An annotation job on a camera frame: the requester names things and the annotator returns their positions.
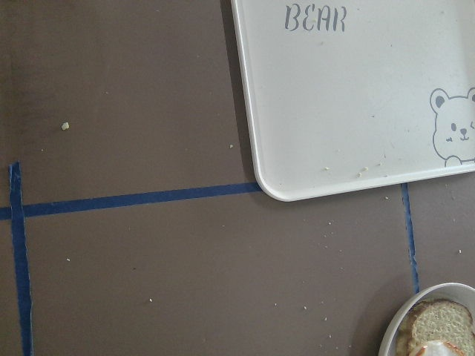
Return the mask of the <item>white round plate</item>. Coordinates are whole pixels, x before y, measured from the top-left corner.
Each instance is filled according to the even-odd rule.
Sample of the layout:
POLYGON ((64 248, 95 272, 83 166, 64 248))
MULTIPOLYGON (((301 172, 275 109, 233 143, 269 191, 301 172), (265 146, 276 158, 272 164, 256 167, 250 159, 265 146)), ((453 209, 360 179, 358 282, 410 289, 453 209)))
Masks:
POLYGON ((402 307, 395 313, 393 319, 387 327, 384 337, 379 347, 379 356, 396 355, 396 340, 398 328, 404 317, 409 313, 410 309, 418 302, 429 301, 433 299, 445 299, 465 306, 474 316, 474 288, 462 283, 442 283, 421 290, 418 294, 411 297, 402 307))

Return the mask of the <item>fried egg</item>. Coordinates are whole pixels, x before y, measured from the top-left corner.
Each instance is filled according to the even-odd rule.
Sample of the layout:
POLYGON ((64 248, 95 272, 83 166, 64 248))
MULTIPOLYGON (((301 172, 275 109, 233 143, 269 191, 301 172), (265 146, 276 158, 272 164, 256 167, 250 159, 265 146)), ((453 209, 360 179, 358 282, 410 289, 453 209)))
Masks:
POLYGON ((431 340, 415 347, 410 356, 464 356, 465 353, 455 345, 442 340, 431 340))

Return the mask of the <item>white bear print tray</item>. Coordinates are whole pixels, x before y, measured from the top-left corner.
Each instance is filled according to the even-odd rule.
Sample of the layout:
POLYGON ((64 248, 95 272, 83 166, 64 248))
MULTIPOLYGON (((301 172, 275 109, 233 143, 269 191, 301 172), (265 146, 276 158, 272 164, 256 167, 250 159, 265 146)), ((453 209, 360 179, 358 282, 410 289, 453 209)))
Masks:
POLYGON ((474 170, 472 1, 234 1, 256 180, 305 200, 474 170))

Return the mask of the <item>blue tape strip near plate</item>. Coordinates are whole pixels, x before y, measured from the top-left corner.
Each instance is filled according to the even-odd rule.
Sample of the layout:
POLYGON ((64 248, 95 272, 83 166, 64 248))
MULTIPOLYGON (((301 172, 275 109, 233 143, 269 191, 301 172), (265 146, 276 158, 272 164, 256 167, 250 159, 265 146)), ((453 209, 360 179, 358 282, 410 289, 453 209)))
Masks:
POLYGON ((410 263, 413 293, 417 294, 420 292, 420 283, 419 283, 418 264, 416 261, 416 245, 415 245, 415 240, 414 240, 413 221, 412 221, 411 207, 410 207, 409 185, 407 183, 402 183, 401 191, 402 191, 402 204, 404 206, 404 220, 405 220, 405 227, 406 227, 406 233, 407 233, 408 258, 409 258, 409 263, 410 263))

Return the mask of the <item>long blue tape strip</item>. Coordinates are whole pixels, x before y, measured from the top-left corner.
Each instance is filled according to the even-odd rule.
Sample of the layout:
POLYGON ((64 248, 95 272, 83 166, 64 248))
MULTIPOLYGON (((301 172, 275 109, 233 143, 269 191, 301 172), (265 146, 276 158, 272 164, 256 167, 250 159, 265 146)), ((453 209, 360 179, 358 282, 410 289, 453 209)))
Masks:
POLYGON ((199 188, 186 188, 170 191, 154 191, 139 194, 125 194, 110 197, 95 197, 80 200, 43 202, 24 205, 26 217, 39 217, 54 214, 66 214, 80 211, 121 208, 134 205, 147 205, 162 202, 193 200, 207 197, 220 197, 235 194, 262 192, 256 182, 231 185, 213 185, 199 188))

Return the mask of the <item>short blue tape strip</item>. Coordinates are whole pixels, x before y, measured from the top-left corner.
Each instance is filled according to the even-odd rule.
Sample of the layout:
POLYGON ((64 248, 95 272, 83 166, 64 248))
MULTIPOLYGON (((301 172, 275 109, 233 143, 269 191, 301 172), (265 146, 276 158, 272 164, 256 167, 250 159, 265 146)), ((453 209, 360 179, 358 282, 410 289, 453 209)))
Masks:
POLYGON ((10 210, 13 259, 16 274, 16 290, 19 308, 20 333, 23 355, 34 355, 32 327, 32 299, 27 243, 22 203, 22 173, 20 162, 9 166, 10 210))

